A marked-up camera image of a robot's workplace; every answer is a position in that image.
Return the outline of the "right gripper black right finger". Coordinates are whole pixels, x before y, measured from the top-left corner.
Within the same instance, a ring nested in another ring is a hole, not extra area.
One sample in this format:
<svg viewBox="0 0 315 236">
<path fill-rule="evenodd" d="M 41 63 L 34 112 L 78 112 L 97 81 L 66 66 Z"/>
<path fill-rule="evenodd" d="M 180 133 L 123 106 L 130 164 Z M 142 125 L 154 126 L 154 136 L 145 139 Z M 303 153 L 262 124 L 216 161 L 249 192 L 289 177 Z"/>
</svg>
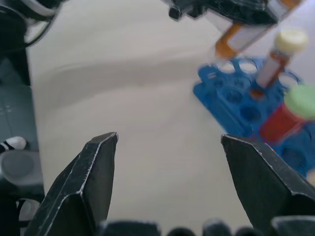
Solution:
<svg viewBox="0 0 315 236">
<path fill-rule="evenodd" d="M 313 216 L 315 189 L 267 144 L 221 136 L 239 200 L 254 228 L 270 228 L 277 216 Z"/>
</svg>

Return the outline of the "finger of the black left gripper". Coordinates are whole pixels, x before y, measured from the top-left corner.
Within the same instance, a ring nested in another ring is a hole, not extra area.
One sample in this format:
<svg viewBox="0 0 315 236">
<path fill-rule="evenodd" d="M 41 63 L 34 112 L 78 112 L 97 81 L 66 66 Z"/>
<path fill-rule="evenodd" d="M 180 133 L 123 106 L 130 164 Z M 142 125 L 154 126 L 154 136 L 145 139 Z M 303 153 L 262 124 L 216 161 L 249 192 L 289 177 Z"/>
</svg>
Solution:
<svg viewBox="0 0 315 236">
<path fill-rule="evenodd" d="M 250 26 L 273 25 L 278 22 L 265 0 L 172 0 L 168 15 L 178 21 L 185 15 L 199 18 L 207 11 L 234 23 Z"/>
</svg>

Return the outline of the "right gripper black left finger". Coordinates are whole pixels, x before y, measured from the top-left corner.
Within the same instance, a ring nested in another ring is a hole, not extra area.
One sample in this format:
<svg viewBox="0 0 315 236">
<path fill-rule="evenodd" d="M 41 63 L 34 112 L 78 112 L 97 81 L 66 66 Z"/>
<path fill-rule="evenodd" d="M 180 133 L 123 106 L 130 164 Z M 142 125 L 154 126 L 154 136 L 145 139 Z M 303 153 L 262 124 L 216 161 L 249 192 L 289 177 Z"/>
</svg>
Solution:
<svg viewBox="0 0 315 236">
<path fill-rule="evenodd" d="M 110 132 L 84 145 L 53 182 L 25 235 L 96 235 L 111 203 L 117 142 Z"/>
</svg>

